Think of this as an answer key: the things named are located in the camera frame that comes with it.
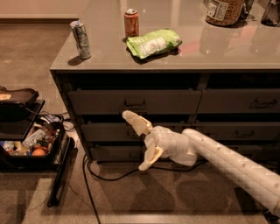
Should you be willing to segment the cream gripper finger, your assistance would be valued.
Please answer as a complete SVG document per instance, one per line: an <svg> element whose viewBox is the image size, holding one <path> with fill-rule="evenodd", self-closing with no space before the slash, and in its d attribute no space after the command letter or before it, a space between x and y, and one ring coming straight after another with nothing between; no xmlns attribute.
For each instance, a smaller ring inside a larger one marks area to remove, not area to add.
<svg viewBox="0 0 280 224"><path fill-rule="evenodd" d="M146 152L144 153L144 160L138 166L140 171L148 170L163 154L163 150L152 143L147 147Z"/></svg>
<svg viewBox="0 0 280 224"><path fill-rule="evenodd" d="M139 136L148 135L152 129L150 121L130 110L123 111L122 118L132 126Z"/></svg>

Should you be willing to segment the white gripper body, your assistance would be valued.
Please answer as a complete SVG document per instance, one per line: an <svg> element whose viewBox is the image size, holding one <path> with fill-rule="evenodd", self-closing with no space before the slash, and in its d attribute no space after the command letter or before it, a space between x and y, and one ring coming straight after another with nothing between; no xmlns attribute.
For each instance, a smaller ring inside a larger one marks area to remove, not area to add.
<svg viewBox="0 0 280 224"><path fill-rule="evenodd" d="M174 159L180 153L186 151L187 137L165 127L157 126L151 129L150 133L145 137L144 143L146 149L151 144L160 147L164 151L161 158Z"/></svg>

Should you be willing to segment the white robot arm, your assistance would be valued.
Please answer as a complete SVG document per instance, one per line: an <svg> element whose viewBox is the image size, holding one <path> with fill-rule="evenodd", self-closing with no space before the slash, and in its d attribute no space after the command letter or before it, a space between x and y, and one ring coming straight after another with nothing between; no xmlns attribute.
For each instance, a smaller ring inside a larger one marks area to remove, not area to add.
<svg viewBox="0 0 280 224"><path fill-rule="evenodd" d="M130 110L123 111L122 118L139 136L145 136L146 151L139 170L149 169L159 158L192 166L202 156L272 214L280 216L280 175L195 129L177 133L166 127L154 127Z"/></svg>

